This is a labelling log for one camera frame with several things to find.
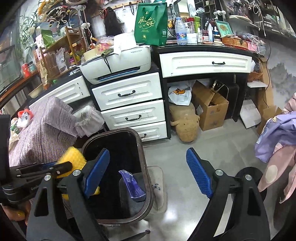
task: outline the white drawer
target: white drawer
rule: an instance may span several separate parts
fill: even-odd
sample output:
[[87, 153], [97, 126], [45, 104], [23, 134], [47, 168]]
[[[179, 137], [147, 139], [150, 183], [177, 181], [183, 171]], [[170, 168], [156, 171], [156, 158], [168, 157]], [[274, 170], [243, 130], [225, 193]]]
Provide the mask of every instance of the white drawer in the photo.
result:
[[165, 121], [141, 126], [133, 126], [131, 128], [138, 132], [142, 141], [152, 141], [166, 138], [168, 136]]
[[161, 98], [158, 73], [140, 75], [92, 89], [101, 110]]
[[110, 130], [165, 120], [163, 100], [124, 106], [101, 113]]
[[82, 76], [79, 76], [59, 87], [53, 91], [42, 96], [40, 99], [36, 100], [33, 104], [30, 105], [30, 108], [36, 105], [42, 99], [48, 98], [50, 96], [55, 96], [60, 98], [66, 104], [72, 103], [76, 100], [83, 99], [90, 96], [87, 86], [84, 82]]
[[252, 57], [240, 54], [181, 52], [160, 54], [159, 57], [164, 78], [186, 74], [251, 72]]

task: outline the pink fabric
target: pink fabric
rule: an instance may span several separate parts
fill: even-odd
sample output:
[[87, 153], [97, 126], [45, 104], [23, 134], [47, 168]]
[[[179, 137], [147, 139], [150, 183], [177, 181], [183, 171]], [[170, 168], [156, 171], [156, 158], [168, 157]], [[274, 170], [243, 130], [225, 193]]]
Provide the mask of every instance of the pink fabric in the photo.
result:
[[[285, 105], [283, 113], [296, 111], [296, 93]], [[287, 166], [293, 167], [289, 173], [288, 185], [284, 189], [285, 198], [280, 201], [283, 203], [293, 193], [296, 188], [296, 146], [282, 146], [281, 143], [276, 144], [274, 153], [270, 157], [268, 165], [258, 184], [258, 190], [262, 192], [274, 183], [285, 171]]]

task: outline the plastic water bottle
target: plastic water bottle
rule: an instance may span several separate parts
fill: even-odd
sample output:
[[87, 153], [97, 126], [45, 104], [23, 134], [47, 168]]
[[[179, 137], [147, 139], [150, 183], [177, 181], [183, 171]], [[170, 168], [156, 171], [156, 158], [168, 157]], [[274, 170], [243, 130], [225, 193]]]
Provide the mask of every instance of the plastic water bottle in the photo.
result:
[[186, 45], [187, 44], [186, 27], [185, 27], [185, 23], [182, 22], [180, 17], [176, 18], [175, 32], [177, 37], [177, 44]]

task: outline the green gift bag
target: green gift bag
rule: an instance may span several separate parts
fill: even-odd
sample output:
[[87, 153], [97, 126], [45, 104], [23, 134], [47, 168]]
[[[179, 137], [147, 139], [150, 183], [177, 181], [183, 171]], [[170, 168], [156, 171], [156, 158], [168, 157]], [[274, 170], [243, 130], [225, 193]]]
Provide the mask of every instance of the green gift bag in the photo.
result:
[[139, 3], [135, 39], [137, 43], [161, 46], [168, 34], [168, 10], [165, 0], [158, 3]]

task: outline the printer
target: printer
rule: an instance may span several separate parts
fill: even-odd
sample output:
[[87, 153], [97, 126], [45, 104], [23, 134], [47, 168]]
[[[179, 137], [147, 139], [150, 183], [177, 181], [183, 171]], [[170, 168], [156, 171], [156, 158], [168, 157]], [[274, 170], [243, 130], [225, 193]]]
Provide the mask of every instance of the printer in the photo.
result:
[[80, 70], [93, 85], [118, 77], [148, 71], [151, 67], [150, 46], [123, 50], [120, 54], [95, 57], [83, 63]]

